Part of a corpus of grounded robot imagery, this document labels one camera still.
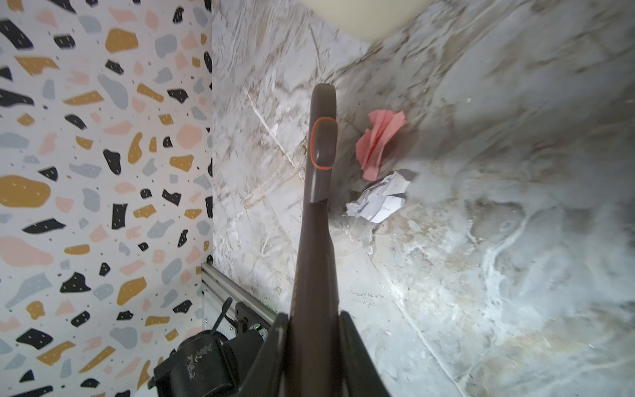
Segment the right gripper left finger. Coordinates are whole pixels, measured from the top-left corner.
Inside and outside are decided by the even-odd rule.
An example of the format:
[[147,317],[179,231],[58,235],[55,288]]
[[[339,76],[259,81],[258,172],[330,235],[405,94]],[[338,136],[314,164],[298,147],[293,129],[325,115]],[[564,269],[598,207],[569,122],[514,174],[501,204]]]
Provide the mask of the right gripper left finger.
[[280,396],[289,315],[278,314],[238,396]]

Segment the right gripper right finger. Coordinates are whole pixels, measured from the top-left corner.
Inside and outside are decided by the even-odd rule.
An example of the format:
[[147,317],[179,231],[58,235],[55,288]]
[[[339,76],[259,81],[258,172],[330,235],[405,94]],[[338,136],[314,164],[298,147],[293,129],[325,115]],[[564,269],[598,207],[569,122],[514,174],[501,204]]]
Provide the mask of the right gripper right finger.
[[340,313],[339,334],[347,396],[389,397],[390,393],[379,377],[364,342],[357,332],[352,316],[346,311]]

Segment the brown cartoon face hand broom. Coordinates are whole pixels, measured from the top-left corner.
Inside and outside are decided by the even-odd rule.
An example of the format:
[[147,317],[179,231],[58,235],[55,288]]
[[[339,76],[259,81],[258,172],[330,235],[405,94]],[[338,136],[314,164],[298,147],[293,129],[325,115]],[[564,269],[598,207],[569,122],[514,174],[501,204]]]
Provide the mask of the brown cartoon face hand broom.
[[337,272],[328,197],[337,153],[337,95],[318,84],[311,97],[304,203],[285,364],[287,396],[338,396],[342,370]]

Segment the cream bin with green bag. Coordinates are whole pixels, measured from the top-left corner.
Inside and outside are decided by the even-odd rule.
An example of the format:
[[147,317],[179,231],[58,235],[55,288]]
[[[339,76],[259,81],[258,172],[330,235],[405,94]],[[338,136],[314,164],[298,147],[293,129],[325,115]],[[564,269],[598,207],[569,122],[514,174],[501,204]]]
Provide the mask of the cream bin with green bag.
[[302,0],[301,3],[352,36],[378,41],[410,24],[433,0]]

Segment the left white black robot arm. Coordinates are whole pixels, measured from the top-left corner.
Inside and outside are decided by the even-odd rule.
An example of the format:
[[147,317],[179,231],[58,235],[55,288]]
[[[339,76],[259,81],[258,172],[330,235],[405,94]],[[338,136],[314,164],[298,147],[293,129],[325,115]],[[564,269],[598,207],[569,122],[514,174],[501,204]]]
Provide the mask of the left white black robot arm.
[[154,368],[147,388],[158,396],[235,396],[264,346],[272,322],[245,301],[213,306],[206,329],[187,337]]

